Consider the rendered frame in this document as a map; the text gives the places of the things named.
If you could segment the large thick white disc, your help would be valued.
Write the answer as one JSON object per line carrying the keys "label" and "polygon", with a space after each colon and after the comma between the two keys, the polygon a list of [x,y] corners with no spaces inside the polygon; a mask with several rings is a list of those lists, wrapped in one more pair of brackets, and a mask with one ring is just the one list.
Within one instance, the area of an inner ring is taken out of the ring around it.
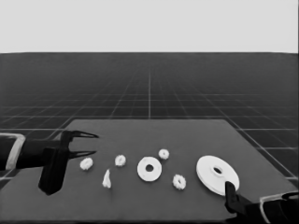
{"label": "large thick white disc", "polygon": [[229,181],[239,189],[240,180],[235,169],[223,159],[206,155],[196,163],[196,173],[201,182],[212,192],[225,195],[225,182]]}

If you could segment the small white T-shaped piece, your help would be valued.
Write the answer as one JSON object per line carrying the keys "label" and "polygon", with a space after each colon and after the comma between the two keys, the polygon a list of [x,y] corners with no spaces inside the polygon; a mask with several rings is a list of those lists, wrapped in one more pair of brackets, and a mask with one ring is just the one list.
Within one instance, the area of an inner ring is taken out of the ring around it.
{"label": "small white T-shaped piece", "polygon": [[111,180],[110,180],[110,170],[109,169],[107,169],[105,174],[104,174],[102,185],[103,185],[104,188],[108,188],[108,189],[110,189],[112,187]]}

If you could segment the white round carrier with pins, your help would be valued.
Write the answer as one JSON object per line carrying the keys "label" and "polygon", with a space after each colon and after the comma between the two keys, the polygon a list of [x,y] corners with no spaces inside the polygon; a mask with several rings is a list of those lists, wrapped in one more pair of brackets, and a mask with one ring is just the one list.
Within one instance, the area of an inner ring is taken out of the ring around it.
{"label": "white round carrier with pins", "polygon": [[162,165],[154,157],[144,157],[137,165],[137,174],[143,181],[156,181],[162,174]]}

